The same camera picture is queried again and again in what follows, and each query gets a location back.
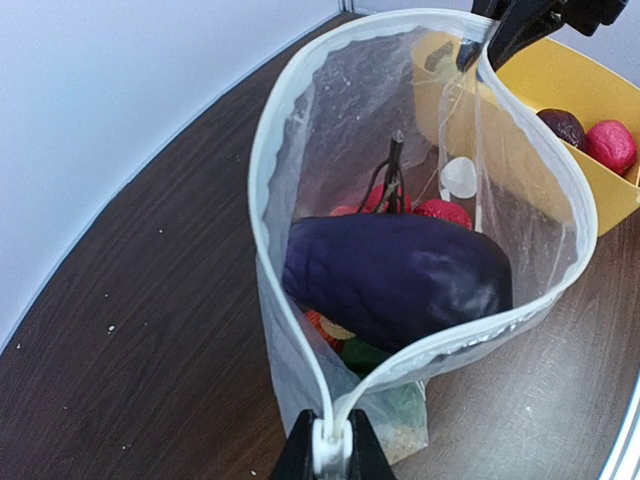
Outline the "yellow orange toy fruit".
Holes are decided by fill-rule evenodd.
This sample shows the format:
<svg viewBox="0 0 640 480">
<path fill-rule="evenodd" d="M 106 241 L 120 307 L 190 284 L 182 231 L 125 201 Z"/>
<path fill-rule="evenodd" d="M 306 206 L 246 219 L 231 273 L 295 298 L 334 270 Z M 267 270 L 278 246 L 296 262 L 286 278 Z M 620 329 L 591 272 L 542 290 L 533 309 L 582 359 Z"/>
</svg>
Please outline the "yellow orange toy fruit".
<svg viewBox="0 0 640 480">
<path fill-rule="evenodd" d="M 314 329 L 334 350 L 341 350 L 344 343 L 356 335 L 343 327 L 331 322 L 316 311 L 309 310 L 305 316 Z"/>
</svg>

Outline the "dark red toy beet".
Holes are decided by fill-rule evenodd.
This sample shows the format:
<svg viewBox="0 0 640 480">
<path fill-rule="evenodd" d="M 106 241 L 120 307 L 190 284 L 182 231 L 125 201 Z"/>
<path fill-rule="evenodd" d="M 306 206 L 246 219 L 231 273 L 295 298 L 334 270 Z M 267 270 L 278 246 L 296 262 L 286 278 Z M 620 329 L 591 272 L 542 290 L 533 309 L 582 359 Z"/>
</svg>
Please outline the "dark red toy beet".
<svg viewBox="0 0 640 480">
<path fill-rule="evenodd" d="M 569 111 L 561 109 L 543 109 L 537 116 L 553 131 L 553 133 L 580 151 L 586 148 L 586 133 L 577 117 Z"/>
</svg>

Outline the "left aluminium frame post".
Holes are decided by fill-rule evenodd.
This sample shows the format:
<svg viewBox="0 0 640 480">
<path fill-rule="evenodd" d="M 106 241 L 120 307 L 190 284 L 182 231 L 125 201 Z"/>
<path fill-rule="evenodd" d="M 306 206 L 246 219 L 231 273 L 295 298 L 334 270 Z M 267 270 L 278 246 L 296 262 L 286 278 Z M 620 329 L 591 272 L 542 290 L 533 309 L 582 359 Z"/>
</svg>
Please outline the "left aluminium frame post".
<svg viewBox="0 0 640 480">
<path fill-rule="evenodd" d="M 338 0 L 338 7 L 341 12 L 354 13 L 355 5 L 353 0 Z"/>
</svg>

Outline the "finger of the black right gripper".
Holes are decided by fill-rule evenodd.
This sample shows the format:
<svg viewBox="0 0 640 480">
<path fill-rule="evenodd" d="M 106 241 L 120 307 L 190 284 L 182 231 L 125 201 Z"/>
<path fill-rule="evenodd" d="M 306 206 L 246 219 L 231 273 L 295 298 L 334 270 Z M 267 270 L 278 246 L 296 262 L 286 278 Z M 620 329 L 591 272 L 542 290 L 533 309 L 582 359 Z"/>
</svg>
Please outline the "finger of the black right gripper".
<svg viewBox="0 0 640 480">
<path fill-rule="evenodd" d="M 561 9 L 488 9 L 484 16 L 497 21 L 487 46 L 487 57 L 494 70 L 563 26 Z"/>
</svg>

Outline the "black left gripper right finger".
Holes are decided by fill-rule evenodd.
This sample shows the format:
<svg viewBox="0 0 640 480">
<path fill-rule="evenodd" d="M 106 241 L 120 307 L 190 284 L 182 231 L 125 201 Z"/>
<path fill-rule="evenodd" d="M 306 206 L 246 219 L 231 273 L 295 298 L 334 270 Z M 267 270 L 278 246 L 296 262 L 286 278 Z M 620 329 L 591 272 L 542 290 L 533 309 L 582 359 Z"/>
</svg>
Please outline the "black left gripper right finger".
<svg viewBox="0 0 640 480">
<path fill-rule="evenodd" d="M 349 422 L 353 433 L 353 450 L 347 478 L 396 480 L 366 412 L 362 409 L 352 410 Z"/>
</svg>

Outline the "red toy cherries bunch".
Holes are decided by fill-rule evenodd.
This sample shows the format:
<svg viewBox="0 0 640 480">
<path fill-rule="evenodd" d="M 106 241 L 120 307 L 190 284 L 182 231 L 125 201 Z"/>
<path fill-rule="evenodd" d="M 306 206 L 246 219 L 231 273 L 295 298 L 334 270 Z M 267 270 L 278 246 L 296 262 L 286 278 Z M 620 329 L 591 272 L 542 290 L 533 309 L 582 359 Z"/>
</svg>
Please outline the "red toy cherries bunch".
<svg viewBox="0 0 640 480">
<path fill-rule="evenodd" d="M 441 199 L 431 199 L 414 206 L 405 192 L 401 154 L 405 136 L 397 130 L 391 135 L 387 158 L 376 166 L 370 176 L 365 194 L 356 206 L 338 206 L 330 216 L 351 214 L 414 214 L 438 218 L 472 230 L 472 219 L 461 206 Z"/>
</svg>

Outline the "clear polka dot zip bag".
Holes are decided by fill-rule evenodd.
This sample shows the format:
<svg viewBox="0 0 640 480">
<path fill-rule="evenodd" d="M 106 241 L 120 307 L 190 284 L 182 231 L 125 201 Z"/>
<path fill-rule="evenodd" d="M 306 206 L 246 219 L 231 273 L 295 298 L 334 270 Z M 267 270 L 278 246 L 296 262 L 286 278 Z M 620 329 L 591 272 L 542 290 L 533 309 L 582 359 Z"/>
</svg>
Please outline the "clear polka dot zip bag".
<svg viewBox="0 0 640 480">
<path fill-rule="evenodd" d="M 409 9 L 377 14 L 303 47 L 277 79 L 250 157 L 248 200 L 256 273 L 274 391 L 288 434 L 303 410 L 312 430 L 315 479 L 345 479 L 353 450 L 349 415 L 366 412 L 385 456 L 396 462 L 427 442 L 422 399 L 402 400 L 431 378 L 492 353 L 540 323 L 593 254 L 597 212 L 571 154 L 499 80 L 484 49 L 492 23 L 467 12 Z M 438 146 L 419 131 L 412 50 L 429 33 L 461 40 L 438 105 Z M 475 96 L 475 155 L 446 151 L 446 126 L 461 94 Z M 507 254 L 514 307 L 403 350 L 359 379 L 305 321 L 282 288 L 293 221 L 359 199 L 391 135 L 405 136 L 406 190 L 470 201 L 476 231 Z"/>
</svg>

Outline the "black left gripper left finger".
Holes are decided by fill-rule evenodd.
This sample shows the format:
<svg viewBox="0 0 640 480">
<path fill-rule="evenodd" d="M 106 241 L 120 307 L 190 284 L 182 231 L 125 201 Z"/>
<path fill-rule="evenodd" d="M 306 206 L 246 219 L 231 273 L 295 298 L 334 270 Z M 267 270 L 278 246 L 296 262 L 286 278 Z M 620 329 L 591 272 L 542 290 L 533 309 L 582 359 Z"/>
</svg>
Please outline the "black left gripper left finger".
<svg viewBox="0 0 640 480">
<path fill-rule="evenodd" d="M 314 480 L 312 430 L 317 415 L 312 410 L 299 413 L 286 444 L 276 461 L 270 480 Z"/>
</svg>

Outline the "purple toy eggplant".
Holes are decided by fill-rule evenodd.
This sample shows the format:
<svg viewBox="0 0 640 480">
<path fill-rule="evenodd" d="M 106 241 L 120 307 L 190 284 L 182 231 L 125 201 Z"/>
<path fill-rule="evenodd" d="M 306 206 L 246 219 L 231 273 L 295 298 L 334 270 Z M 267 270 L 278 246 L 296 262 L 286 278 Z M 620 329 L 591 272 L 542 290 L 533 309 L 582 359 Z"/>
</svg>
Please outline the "purple toy eggplant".
<svg viewBox="0 0 640 480">
<path fill-rule="evenodd" d="M 298 304 L 389 354 L 514 304 L 511 263 L 499 245 L 411 214 L 295 222 L 282 285 Z"/>
</svg>

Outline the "pink toy fruit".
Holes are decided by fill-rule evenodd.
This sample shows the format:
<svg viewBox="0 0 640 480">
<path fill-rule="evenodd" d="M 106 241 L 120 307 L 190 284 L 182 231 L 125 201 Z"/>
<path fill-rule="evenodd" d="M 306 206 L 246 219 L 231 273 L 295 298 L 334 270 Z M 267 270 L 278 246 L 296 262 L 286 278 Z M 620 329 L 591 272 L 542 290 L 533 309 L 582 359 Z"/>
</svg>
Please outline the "pink toy fruit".
<svg viewBox="0 0 640 480">
<path fill-rule="evenodd" d="M 586 153 L 614 173 L 624 176 L 637 161 L 637 143 L 617 120 L 605 120 L 586 134 Z"/>
</svg>

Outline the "yellow plastic basket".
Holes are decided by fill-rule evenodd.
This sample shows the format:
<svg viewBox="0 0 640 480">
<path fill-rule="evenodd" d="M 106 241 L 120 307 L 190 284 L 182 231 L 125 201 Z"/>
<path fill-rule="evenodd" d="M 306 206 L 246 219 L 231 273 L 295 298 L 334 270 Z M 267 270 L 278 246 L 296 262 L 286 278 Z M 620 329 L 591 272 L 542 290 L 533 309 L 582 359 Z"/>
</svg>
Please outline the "yellow plastic basket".
<svg viewBox="0 0 640 480">
<path fill-rule="evenodd" d="M 447 73 L 453 67 L 461 40 L 450 34 L 429 33 L 412 50 L 414 99 L 419 131 L 438 146 L 438 105 Z M 598 236 L 603 236 L 639 209 L 639 88 L 594 60 L 552 39 L 525 48 L 498 71 L 498 78 L 525 107 L 537 114 L 548 108 L 574 114 L 585 133 L 605 120 L 621 122 L 637 143 L 637 161 L 620 176 L 584 151 L 561 140 L 583 171 L 593 193 Z M 476 133 L 475 96 L 472 87 L 453 87 L 461 94 L 459 114 L 449 121 L 446 151 L 473 159 Z"/>
</svg>

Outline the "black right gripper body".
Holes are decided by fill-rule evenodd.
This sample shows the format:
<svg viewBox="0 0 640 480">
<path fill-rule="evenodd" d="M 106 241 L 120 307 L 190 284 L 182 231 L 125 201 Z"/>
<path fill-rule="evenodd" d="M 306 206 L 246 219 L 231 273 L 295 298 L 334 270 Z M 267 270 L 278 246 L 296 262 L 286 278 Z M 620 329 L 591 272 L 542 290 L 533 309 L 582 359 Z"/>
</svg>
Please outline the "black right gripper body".
<svg viewBox="0 0 640 480">
<path fill-rule="evenodd" d="M 507 17 L 523 14 L 516 23 L 547 20 L 559 25 L 568 24 L 585 36 L 592 36 L 601 26 L 610 26 L 626 8 L 626 0 L 585 1 L 473 1 L 471 12 L 504 21 Z"/>
</svg>

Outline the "green toy pepper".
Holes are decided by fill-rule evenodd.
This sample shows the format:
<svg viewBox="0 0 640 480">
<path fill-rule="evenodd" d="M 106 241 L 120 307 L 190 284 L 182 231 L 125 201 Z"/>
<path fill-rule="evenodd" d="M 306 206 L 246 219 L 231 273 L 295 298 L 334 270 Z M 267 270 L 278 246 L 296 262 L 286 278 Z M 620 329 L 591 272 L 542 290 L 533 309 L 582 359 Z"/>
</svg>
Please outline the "green toy pepper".
<svg viewBox="0 0 640 480">
<path fill-rule="evenodd" d="M 345 341 L 340 354 L 345 366 L 360 379 L 368 376 L 389 357 L 389 353 L 371 346 L 357 337 Z"/>
</svg>

